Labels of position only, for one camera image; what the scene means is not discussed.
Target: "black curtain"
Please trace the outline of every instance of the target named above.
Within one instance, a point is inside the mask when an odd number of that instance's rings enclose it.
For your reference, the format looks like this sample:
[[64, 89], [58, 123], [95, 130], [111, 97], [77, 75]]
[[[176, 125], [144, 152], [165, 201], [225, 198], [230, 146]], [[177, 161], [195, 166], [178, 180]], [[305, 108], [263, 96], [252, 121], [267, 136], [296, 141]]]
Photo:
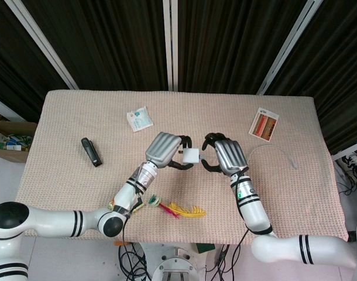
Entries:
[[329, 151], [357, 142], [357, 1], [324, 1], [269, 95], [314, 97]]
[[0, 1], [0, 101], [37, 122], [48, 91], [67, 86], [4, 1]]
[[167, 90], [162, 0], [23, 0], [81, 89]]
[[178, 89], [256, 94], [306, 0], [179, 0]]

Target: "card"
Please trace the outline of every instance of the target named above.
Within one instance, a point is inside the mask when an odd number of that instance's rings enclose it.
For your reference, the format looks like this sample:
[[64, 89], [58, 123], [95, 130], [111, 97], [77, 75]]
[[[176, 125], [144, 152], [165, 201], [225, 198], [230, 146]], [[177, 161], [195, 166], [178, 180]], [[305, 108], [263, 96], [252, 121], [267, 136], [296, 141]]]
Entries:
[[270, 142], [278, 119], [279, 116], [277, 114], [260, 107], [255, 115], [249, 134]]

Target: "yellow feather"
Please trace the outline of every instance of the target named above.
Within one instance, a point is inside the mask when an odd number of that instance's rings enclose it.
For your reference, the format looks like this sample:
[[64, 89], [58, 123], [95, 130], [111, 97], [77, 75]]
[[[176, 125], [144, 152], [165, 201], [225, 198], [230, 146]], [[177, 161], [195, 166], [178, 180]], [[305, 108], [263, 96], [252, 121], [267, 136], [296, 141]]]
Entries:
[[180, 207], [175, 202], [171, 202], [169, 203], [168, 208], [171, 209], [176, 214], [180, 214], [183, 217], [188, 217], [188, 218], [200, 218], [206, 215], [206, 212], [197, 206], [193, 206], [193, 210], [189, 211], [186, 208]]

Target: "white cable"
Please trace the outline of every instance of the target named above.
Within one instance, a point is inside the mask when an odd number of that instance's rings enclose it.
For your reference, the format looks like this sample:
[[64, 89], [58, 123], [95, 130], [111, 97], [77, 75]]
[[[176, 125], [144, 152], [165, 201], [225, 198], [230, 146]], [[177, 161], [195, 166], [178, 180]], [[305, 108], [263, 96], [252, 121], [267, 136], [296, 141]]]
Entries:
[[260, 148], [264, 148], [266, 146], [272, 146], [273, 148], [277, 148], [279, 151], [283, 152], [285, 154], [285, 156], [290, 160], [291, 162], [291, 166], [295, 169], [298, 169], [298, 163], [296, 161], [293, 160], [293, 158], [283, 149], [279, 148], [277, 145], [272, 145], [272, 144], [269, 144], [269, 145], [261, 145], [261, 146], [258, 146], [256, 148], [254, 148], [253, 150], [251, 150], [246, 162], [249, 163], [249, 160], [251, 158], [251, 156], [253, 155], [254, 151], [260, 149]]

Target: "feather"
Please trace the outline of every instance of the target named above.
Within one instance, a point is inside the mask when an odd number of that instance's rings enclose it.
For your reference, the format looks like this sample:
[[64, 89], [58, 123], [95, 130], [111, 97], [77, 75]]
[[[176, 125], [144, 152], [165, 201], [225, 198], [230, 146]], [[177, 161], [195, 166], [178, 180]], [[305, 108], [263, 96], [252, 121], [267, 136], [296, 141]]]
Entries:
[[162, 203], [159, 204], [159, 206], [165, 210], [165, 212], [171, 214], [172, 216], [174, 216], [175, 218], [179, 218], [179, 215], [176, 214], [175, 212], [173, 212], [171, 209], [169, 209], [167, 206], [164, 206]]
[[197, 206], [193, 206], [193, 210], [189, 211], [186, 208], [180, 207], [175, 202], [171, 202], [167, 207], [171, 209], [174, 213], [180, 214], [183, 217], [187, 218], [200, 218], [206, 215], [206, 212]]

